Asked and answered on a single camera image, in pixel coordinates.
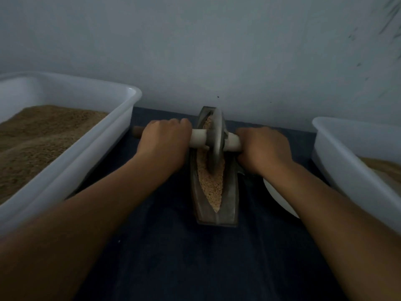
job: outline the plastic tray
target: plastic tray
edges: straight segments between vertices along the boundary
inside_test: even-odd
[[[15,195],[0,205],[0,236],[63,201],[128,129],[142,96],[133,86],[45,72],[0,76],[0,122],[25,107],[55,105],[109,112]]]
[[[357,156],[401,165],[401,127],[317,117],[312,159],[327,181],[401,233],[401,198]]]

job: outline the hand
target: hand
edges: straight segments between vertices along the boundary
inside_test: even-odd
[[[248,171],[268,179],[293,163],[288,140],[280,132],[268,127],[239,128],[236,134],[243,150],[238,161]]]
[[[183,166],[191,134],[192,125],[186,118],[153,120],[143,130],[136,155],[150,157],[170,176]]]

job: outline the grain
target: grain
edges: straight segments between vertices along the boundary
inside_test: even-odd
[[[35,106],[0,123],[0,205],[105,116],[104,112]]]
[[[211,117],[209,116],[206,119],[203,128],[208,129],[210,126]],[[221,195],[223,193],[224,158],[221,159],[216,170],[211,174],[207,170],[207,152],[208,150],[206,149],[197,150],[198,178],[204,195],[213,207],[213,210],[217,213],[220,209]]]

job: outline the grinder base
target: grinder base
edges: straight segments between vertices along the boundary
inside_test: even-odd
[[[196,129],[202,129],[214,107],[203,107],[199,113]],[[223,173],[223,193],[221,206],[216,213],[203,193],[198,178],[197,149],[190,149],[190,179],[194,213],[199,224],[216,226],[237,226],[238,224],[238,177],[234,153],[224,152],[225,168]]]

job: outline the forearm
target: forearm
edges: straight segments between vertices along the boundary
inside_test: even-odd
[[[352,300],[399,300],[401,241],[298,164],[265,177],[296,210]]]
[[[2,296],[71,299],[114,230],[168,177],[155,162],[135,156],[3,241]]]

